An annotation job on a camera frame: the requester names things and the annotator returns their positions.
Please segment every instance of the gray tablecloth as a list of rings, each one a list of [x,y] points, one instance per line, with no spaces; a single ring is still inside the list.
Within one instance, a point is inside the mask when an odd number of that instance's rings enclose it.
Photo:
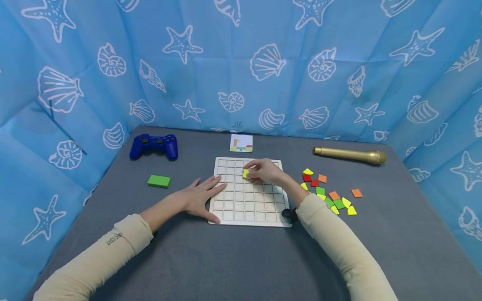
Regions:
[[[141,133],[175,134],[179,159],[163,155],[129,160]],[[56,269],[89,247],[113,224],[141,212],[196,177],[213,174],[216,157],[280,159],[302,182],[311,168],[328,176],[327,191],[349,196],[357,216],[340,214],[378,261],[401,301],[481,300],[482,279],[394,151],[372,145],[316,139],[257,136],[253,153],[229,152],[230,134],[140,127],[81,212],[29,295]],[[314,146],[384,151],[381,167],[323,158]],[[171,187],[147,186],[152,174],[172,177]],[[349,300],[333,262],[305,232],[292,228],[209,225],[181,213],[151,244],[115,274],[92,300]]]

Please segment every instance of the gold microphone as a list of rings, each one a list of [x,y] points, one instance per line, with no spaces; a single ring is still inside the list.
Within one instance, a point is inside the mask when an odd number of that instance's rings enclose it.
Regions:
[[[313,154],[326,157],[365,161],[370,164],[382,164],[387,160],[387,155],[380,151],[356,151],[349,149],[314,147]]]

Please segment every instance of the orange tile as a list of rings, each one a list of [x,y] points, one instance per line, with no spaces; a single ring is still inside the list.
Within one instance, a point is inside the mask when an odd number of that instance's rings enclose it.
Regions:
[[[338,195],[338,193],[336,193],[336,191],[332,191],[328,195],[331,197],[333,201],[340,199],[340,196]]]
[[[363,196],[360,189],[352,189],[351,193],[353,194],[354,197],[362,197]]]
[[[322,175],[322,174],[319,174],[318,175],[318,181],[322,182],[322,183],[326,183],[326,180],[327,180],[327,177]]]

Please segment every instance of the long-sleeve shirt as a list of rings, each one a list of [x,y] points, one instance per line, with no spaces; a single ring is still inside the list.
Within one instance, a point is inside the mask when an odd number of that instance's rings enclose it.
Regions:
[[[382,269],[352,230],[320,198],[311,194],[297,215],[304,228],[330,256],[347,282],[353,301],[395,301]],[[34,301],[85,301],[153,238],[140,215],[129,215],[97,242],[55,271]]]

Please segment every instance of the person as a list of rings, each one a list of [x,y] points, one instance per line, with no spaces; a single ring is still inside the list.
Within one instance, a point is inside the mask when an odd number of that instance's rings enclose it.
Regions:
[[[309,194],[269,159],[257,159],[244,166],[251,168],[248,178],[280,186],[297,207],[304,228],[320,244],[340,269],[353,301],[397,300],[382,269],[355,236],[315,194]],[[214,223],[218,217],[205,208],[206,201],[222,191],[221,178],[196,179],[140,214],[127,216],[114,228],[69,263],[55,271],[34,294],[34,301],[88,300],[126,262],[148,246],[155,233],[169,218],[182,211]]]

